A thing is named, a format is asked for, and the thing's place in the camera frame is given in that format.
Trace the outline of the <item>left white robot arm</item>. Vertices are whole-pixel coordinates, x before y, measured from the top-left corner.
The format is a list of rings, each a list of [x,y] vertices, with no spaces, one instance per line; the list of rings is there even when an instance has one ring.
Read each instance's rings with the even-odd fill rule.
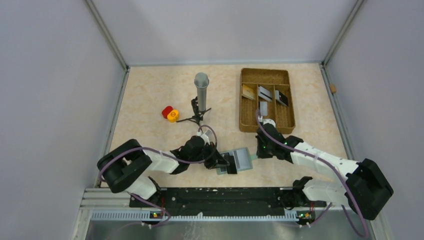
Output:
[[[192,136],[183,146],[171,151],[142,147],[130,139],[96,164],[100,179],[107,183],[112,193],[135,194],[149,207],[160,202],[160,187],[145,171],[178,175],[190,165],[203,164],[207,169],[230,165],[217,150],[216,144],[205,136]]]

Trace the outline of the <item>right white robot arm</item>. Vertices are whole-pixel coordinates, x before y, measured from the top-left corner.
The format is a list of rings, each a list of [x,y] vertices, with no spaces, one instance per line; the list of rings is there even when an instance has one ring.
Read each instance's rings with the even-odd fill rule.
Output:
[[[323,201],[350,207],[364,219],[374,220],[394,194],[378,164],[371,159],[355,161],[334,156],[299,137],[283,137],[271,123],[260,124],[256,132],[261,142],[259,149],[265,152],[266,158],[277,157],[331,179],[304,177],[299,180],[300,187],[293,192],[293,200],[299,206]]]

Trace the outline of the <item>green card holder wallet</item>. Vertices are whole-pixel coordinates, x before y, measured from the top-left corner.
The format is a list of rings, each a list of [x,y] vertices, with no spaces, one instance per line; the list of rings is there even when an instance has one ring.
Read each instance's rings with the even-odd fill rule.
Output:
[[[229,151],[222,151],[220,154],[223,157],[232,156],[234,158],[234,167],[220,167],[216,169],[217,175],[226,175],[228,174],[228,169],[235,174],[238,174],[242,171],[252,170],[253,169],[253,160],[258,159],[255,153],[250,153],[247,147],[237,148]]]

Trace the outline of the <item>black credit card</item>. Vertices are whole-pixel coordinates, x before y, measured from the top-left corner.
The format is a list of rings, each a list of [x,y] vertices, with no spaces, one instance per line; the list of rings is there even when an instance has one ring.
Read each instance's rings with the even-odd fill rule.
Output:
[[[226,173],[228,175],[237,175],[238,171],[235,157],[233,155],[225,154],[224,159],[228,162],[228,165],[226,166]]]

